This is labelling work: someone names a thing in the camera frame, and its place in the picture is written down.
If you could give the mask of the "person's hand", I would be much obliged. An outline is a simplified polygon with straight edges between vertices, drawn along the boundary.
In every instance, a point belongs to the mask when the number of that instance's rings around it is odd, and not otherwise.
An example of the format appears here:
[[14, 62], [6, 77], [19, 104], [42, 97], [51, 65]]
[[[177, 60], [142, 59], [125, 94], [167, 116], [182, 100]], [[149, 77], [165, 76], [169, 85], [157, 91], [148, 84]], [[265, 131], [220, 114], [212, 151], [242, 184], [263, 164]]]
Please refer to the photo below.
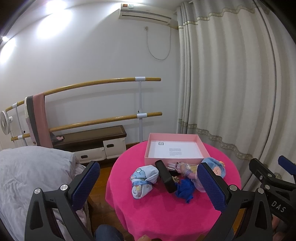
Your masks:
[[273, 215], [272, 219], [273, 227], [273, 241], [296, 241], [295, 239], [295, 227], [286, 225], [282, 220]]

